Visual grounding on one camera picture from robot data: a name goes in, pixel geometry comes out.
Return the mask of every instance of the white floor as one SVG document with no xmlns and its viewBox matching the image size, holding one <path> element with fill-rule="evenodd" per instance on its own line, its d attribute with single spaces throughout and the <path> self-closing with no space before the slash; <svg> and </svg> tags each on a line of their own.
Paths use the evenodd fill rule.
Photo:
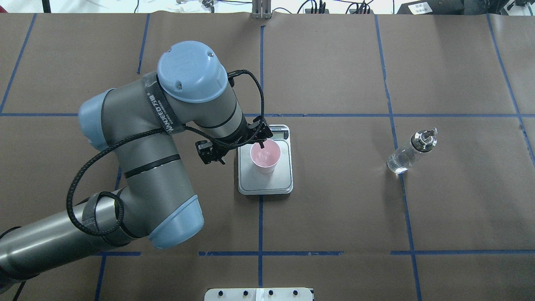
<svg viewBox="0 0 535 301">
<path fill-rule="evenodd" d="M 401 4 L 413 2 L 414 0 L 394 0 L 395 11 Z M 182 1 L 177 0 L 139 0 L 139 8 L 136 12 L 149 13 L 159 10 L 171 12 L 202 12 L 210 11 L 201 5 L 201 0 Z M 329 13 L 345 13 L 349 3 L 336 0 L 326 0 Z M 301 0 L 272 0 L 272 8 L 284 7 L 295 13 L 303 1 Z M 373 0 L 370 8 L 376 14 L 392 14 L 391 0 Z M 43 12 L 40 0 L 0 0 L 0 5 L 8 12 Z M 50 0 L 51 11 L 54 13 L 133 13 L 137 5 L 137 0 Z M 250 12 L 251 4 L 233 4 L 216 1 L 214 7 L 217 13 L 230 12 Z M 509 14 L 529 16 L 527 7 L 514 6 Z"/>
</svg>

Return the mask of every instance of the bottle cap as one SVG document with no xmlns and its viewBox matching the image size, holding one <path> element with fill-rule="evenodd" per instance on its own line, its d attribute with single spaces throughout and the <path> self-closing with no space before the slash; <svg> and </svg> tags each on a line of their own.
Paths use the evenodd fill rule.
<svg viewBox="0 0 535 301">
<path fill-rule="evenodd" d="M 411 139 L 412 146 L 422 153 L 431 151 L 437 145 L 437 128 L 430 131 L 418 131 Z"/>
</svg>

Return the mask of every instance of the digital scale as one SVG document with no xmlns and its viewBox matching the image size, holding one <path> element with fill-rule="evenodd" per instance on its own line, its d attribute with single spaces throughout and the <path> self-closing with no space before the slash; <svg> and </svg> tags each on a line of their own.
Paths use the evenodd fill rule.
<svg viewBox="0 0 535 301">
<path fill-rule="evenodd" d="M 251 144 L 238 148 L 238 191 L 245 195 L 287 194 L 294 188 L 292 174 L 292 151 L 290 148 L 290 129 L 284 124 L 269 126 L 275 141 L 280 147 L 280 159 L 275 170 L 269 174 L 258 171 L 251 160 Z"/>
</svg>

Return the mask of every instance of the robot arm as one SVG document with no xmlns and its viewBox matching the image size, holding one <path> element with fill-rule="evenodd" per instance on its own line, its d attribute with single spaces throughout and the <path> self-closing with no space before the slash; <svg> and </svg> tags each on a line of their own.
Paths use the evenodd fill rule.
<svg viewBox="0 0 535 301">
<path fill-rule="evenodd" d="M 71 218 L 61 212 L 6 233 L 0 239 L 0 293 L 41 272 L 137 238 L 148 236 L 163 249 L 199 232 L 204 223 L 200 204 L 169 134 L 192 130 L 210 137 L 196 143 L 205 164 L 224 164 L 229 150 L 270 138 L 263 115 L 247 123 L 232 89 L 233 77 L 247 72 L 227 73 L 208 46 L 186 41 L 162 55 L 156 72 L 84 103 L 80 126 L 100 151 L 132 135 L 165 132 L 115 150 L 128 187 L 93 195 L 72 208 Z M 201 131 L 186 125 L 191 121 Z M 120 225 L 104 236 L 80 231 L 71 220 L 75 217 L 85 229 L 103 232 L 119 216 Z"/>
</svg>

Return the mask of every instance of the scale platform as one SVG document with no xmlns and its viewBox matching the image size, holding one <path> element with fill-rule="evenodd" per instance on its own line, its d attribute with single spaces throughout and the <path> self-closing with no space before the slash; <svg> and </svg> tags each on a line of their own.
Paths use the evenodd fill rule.
<svg viewBox="0 0 535 301">
<path fill-rule="evenodd" d="M 280 159 L 275 170 L 263 174 L 251 160 L 252 145 L 238 148 L 238 191 L 245 195 L 286 194 L 294 188 L 292 151 L 289 139 L 273 139 L 280 147 Z"/>
</svg>

